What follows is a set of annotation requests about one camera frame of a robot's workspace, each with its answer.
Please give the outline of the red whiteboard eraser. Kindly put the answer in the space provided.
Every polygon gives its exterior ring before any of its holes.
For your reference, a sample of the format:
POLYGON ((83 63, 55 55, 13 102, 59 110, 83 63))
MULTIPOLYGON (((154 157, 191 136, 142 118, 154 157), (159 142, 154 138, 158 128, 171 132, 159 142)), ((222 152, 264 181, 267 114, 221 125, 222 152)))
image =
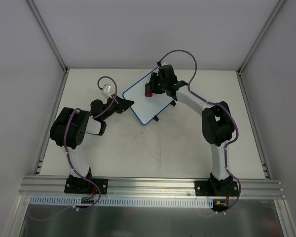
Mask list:
POLYGON ((150 87, 149 84, 146 83, 145 84, 145 97, 152 97, 153 93, 150 91, 150 87))

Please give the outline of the blue framed whiteboard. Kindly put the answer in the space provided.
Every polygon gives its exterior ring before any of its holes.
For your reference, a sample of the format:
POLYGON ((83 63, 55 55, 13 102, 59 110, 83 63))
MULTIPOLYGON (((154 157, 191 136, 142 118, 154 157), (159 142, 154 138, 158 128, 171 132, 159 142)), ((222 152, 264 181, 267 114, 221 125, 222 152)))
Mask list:
POLYGON ((122 97, 134 101, 131 110, 142 125, 147 125, 152 120, 157 121, 158 116, 166 107, 173 104, 173 99, 164 94, 154 94, 152 97, 145 96, 145 85, 149 82, 152 73, 157 73, 158 67, 151 70, 140 80, 126 89, 122 97))

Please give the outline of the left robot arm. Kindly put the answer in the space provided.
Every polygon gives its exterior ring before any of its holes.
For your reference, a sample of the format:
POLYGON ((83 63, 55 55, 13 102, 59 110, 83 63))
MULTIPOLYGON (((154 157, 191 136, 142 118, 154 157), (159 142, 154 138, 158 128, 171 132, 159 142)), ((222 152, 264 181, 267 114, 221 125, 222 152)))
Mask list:
POLYGON ((94 100, 90 111, 64 107, 50 129, 50 139, 61 147, 70 166, 69 178, 76 181, 76 187, 83 193, 93 188, 92 171, 87 164, 81 144, 86 133, 102 136, 107 128, 105 120, 115 113, 121 114, 135 102, 117 95, 107 102, 94 100))

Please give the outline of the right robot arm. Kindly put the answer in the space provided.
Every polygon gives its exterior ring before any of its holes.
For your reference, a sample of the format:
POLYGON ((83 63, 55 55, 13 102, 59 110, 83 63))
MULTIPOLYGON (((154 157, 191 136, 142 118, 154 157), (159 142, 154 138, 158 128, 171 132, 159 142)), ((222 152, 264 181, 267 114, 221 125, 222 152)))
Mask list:
POLYGON ((196 195, 238 196, 239 186, 228 171, 227 146, 233 133, 237 132, 226 102, 209 102, 191 91, 189 83, 177 79, 170 64, 158 62, 158 71, 152 73, 145 85, 145 96, 163 94, 181 102, 201 116, 202 134, 210 144, 212 171, 210 178, 196 185, 196 195))

